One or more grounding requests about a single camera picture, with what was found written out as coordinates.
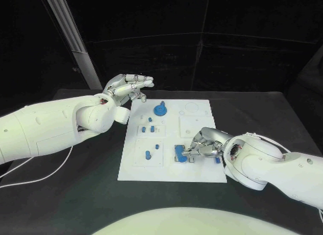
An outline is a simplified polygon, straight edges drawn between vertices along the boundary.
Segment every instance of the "blue block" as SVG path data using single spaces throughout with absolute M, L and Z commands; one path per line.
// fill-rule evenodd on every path
M 168 109 L 166 109 L 166 106 L 165 106 L 165 102 L 162 101 L 162 103 L 160 103 L 160 105 L 158 105 L 156 107 L 155 107 L 155 114 L 158 115 L 158 116 L 165 116 L 166 115 L 166 112 L 168 112 Z
M 150 152 L 146 151 L 146 160 L 150 160 Z
M 178 161 L 181 163 L 185 163 L 188 161 L 188 157 L 182 155 L 183 152 L 183 146 L 182 145 L 176 145 L 176 156 L 178 156 Z

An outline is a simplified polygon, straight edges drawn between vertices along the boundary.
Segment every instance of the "black tabletop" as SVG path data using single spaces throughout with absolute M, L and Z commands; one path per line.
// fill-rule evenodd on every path
M 60 90 L 55 99 L 100 92 Z M 232 135 L 257 132 L 292 151 L 322 155 L 282 93 L 145 93 L 158 99 L 208 99 L 220 130 Z M 47 180 L 0 189 L 0 234 L 91 234 L 121 218 L 168 207 L 225 210 L 300 234 L 323 234 L 318 209 L 287 198 L 270 184 L 256 191 L 230 178 L 227 184 L 117 181 L 126 128 L 114 123 L 106 133 L 75 145 L 67 164 Z M 35 158 L 0 185 L 47 176 L 68 151 Z

